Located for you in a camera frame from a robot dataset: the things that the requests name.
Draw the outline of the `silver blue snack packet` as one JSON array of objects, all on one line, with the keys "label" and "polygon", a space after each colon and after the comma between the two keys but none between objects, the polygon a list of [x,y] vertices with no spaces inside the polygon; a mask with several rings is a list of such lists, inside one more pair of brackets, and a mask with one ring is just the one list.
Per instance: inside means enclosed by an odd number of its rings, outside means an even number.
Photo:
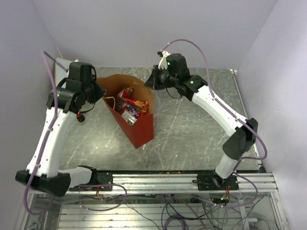
[{"label": "silver blue snack packet", "polygon": [[132,126],[137,121],[137,118],[135,118],[128,111],[124,111],[121,116],[130,126]]}]

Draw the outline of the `red paper bag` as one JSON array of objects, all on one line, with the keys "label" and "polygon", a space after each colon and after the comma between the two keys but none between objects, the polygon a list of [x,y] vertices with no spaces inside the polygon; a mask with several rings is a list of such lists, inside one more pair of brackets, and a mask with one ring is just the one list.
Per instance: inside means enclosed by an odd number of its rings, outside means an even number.
[{"label": "red paper bag", "polygon": [[137,77],[114,74],[98,78],[103,100],[135,148],[154,138],[154,96]]}]

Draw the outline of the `large red snack bag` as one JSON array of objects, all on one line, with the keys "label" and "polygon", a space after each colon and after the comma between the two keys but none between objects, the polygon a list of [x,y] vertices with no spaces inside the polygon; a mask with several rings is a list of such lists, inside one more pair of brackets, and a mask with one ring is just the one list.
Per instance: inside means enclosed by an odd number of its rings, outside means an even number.
[{"label": "large red snack bag", "polygon": [[148,100],[136,100],[132,99],[133,88],[128,87],[123,89],[120,93],[117,94],[119,99],[123,99],[126,103],[131,104],[137,108],[139,108],[143,113],[147,113],[149,102]]}]

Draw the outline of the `purple candy packet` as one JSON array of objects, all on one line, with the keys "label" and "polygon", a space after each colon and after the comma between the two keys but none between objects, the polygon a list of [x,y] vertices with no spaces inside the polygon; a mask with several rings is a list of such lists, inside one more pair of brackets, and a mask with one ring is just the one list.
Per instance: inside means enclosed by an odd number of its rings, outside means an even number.
[{"label": "purple candy packet", "polygon": [[143,112],[137,106],[134,106],[124,100],[117,100],[115,104],[115,110],[122,115],[124,111],[128,111],[132,114],[135,118],[139,119],[143,116]]}]

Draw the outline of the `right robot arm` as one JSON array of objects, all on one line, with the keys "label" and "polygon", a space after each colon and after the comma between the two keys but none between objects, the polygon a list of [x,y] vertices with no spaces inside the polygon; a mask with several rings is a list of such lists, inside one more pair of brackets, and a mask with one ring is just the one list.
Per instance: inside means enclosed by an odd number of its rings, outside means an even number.
[{"label": "right robot arm", "polygon": [[211,92],[207,80],[190,73],[183,55],[170,54],[167,51],[159,51],[157,54],[161,59],[153,66],[145,86],[153,90],[175,88],[180,96],[186,97],[205,110],[229,137],[223,144],[224,154],[211,178],[214,188],[223,189],[228,185],[228,180],[241,157],[255,143],[258,122],[254,118],[247,119],[236,112]]}]

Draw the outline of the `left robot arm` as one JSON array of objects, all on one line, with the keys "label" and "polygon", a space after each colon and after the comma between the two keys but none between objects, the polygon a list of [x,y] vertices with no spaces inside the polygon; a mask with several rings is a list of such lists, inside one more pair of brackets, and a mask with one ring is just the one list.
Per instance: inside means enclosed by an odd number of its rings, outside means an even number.
[{"label": "left robot arm", "polygon": [[59,197],[79,185],[86,190],[95,189],[98,184],[95,168],[81,165],[60,170],[59,159],[69,130],[81,116],[82,106],[96,103],[105,93],[96,82],[96,71],[91,64],[70,63],[68,76],[49,93],[45,124],[35,153],[26,169],[16,173],[15,180]]}]

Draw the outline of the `small whiteboard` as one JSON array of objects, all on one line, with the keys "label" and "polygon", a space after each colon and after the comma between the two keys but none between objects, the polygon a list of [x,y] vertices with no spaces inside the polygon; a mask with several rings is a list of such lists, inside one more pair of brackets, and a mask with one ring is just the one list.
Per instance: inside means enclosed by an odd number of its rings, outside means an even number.
[{"label": "small whiteboard", "polygon": [[[78,59],[75,60],[67,60],[63,58],[56,58],[56,60],[62,64],[65,68],[69,68],[70,63],[72,62],[78,62]],[[68,73],[63,70],[59,65],[55,64],[55,84],[58,86],[58,84],[64,79],[68,77]]]}]

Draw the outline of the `aluminium frame rail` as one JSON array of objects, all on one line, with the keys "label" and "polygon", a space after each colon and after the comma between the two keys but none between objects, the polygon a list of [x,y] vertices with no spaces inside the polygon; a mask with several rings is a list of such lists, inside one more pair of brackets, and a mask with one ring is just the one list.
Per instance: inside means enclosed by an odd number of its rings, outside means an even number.
[{"label": "aluminium frame rail", "polygon": [[164,194],[164,193],[204,193],[204,192],[276,192],[278,190],[271,173],[255,170],[240,171],[231,175],[222,185],[216,185],[217,176],[213,171],[98,171],[94,180],[85,186],[73,185],[67,171],[59,173],[59,181],[47,183],[44,179],[40,192],[53,196],[67,193],[86,193],[99,189],[106,193]]}]

